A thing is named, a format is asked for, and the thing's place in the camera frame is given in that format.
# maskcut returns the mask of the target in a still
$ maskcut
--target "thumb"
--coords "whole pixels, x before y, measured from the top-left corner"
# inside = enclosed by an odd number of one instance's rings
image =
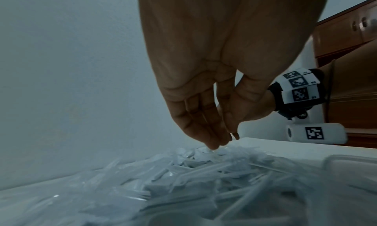
[[[250,110],[261,100],[272,80],[256,80],[243,75],[230,98],[230,111],[224,121],[231,132],[237,132],[238,125]]]

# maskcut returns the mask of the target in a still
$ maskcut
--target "white cylindrical object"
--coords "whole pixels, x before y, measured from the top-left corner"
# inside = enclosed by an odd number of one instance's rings
[[[286,133],[294,142],[344,144],[348,140],[344,126],[339,123],[290,124]]]

